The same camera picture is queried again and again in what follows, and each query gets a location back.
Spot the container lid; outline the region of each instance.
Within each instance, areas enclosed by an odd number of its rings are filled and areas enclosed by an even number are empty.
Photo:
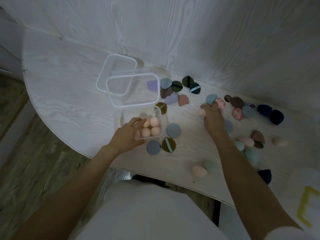
[[[98,90],[102,92],[108,92],[106,86],[106,80],[112,76],[113,72],[124,72],[124,71],[132,71],[137,68],[137,61],[134,58],[111,54],[106,58],[104,65],[101,69],[99,77],[96,82],[96,87]]]
[[[157,83],[157,91],[148,89],[147,82],[151,80]],[[106,80],[106,88],[112,104],[118,108],[154,104],[160,98],[158,76],[145,69],[113,72]]]

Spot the hand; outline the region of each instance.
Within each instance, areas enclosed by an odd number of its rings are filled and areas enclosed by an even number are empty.
[[[143,128],[146,120],[147,119],[132,118],[129,123],[124,124],[116,130],[109,145],[116,149],[118,154],[122,154],[144,144],[145,140],[135,140],[134,136],[137,130]]]
[[[217,103],[209,105],[203,104],[200,108],[204,109],[206,116],[203,119],[204,127],[213,139],[225,133],[224,119]]]

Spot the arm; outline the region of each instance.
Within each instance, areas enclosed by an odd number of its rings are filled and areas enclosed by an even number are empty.
[[[67,239],[113,160],[144,143],[144,140],[135,140],[134,136],[145,121],[132,118],[119,128],[110,143],[103,146],[82,171],[46,199],[11,239]]]
[[[218,105],[201,108],[206,112],[204,126],[217,146],[226,184],[250,238],[263,239],[272,230],[284,226],[301,229],[230,139]]]

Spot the white shirt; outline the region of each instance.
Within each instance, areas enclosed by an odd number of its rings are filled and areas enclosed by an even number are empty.
[[[80,232],[69,239],[227,238],[186,194],[154,184],[123,180],[110,187],[96,214]],[[266,240],[277,239],[314,238],[302,230],[283,227],[266,237]]]

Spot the yellow marking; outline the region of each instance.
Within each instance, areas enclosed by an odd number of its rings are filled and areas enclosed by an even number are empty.
[[[306,213],[306,209],[307,209],[307,205],[309,203],[310,200],[310,196],[311,194],[315,194],[317,196],[320,196],[320,193],[318,190],[315,190],[313,187],[311,186],[305,186],[304,188],[304,192],[302,194],[301,200],[300,200],[300,205],[298,207],[298,211],[297,211],[297,217],[298,219],[305,224],[308,228],[312,228],[312,224],[307,221],[303,215]]]

